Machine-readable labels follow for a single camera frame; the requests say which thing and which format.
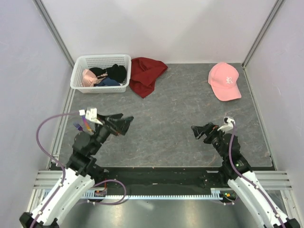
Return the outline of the dark red cloth napkin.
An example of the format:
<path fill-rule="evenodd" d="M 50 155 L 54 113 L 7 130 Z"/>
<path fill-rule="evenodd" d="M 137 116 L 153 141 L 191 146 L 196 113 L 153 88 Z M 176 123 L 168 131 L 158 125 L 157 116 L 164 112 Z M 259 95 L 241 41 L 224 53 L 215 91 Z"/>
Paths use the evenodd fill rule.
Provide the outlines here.
<path fill-rule="evenodd" d="M 167 69 L 167 65 L 158 60 L 146 57 L 133 58 L 129 86 L 137 95 L 145 98 L 154 91 L 157 78 Z"/>

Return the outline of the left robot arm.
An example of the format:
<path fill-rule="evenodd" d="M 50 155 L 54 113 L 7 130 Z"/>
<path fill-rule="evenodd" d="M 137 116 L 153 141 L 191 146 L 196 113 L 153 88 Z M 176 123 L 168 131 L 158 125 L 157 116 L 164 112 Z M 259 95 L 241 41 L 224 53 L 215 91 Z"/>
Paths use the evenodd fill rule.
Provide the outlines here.
<path fill-rule="evenodd" d="M 62 174 L 49 194 L 32 212 L 20 216 L 24 228 L 60 227 L 82 196 L 105 182 L 104 169 L 96 165 L 94 155 L 110 135 L 125 135 L 134 119 L 122 113 L 101 115 L 96 108 L 81 109 L 74 114 L 82 118 L 87 130 L 75 136 L 72 155 L 66 165 L 59 164 Z"/>

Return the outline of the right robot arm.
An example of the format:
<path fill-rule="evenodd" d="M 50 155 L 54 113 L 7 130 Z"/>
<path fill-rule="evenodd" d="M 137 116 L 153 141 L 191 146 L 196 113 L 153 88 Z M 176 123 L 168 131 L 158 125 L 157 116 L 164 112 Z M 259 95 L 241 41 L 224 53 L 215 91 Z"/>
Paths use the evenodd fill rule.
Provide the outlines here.
<path fill-rule="evenodd" d="M 223 126 L 208 123 L 191 126 L 196 139 L 205 136 L 222 158 L 218 183 L 230 187 L 251 213 L 259 228 L 299 228 L 296 218 L 290 218 L 269 197 L 248 161 L 240 152 L 235 121 L 225 119 Z"/>

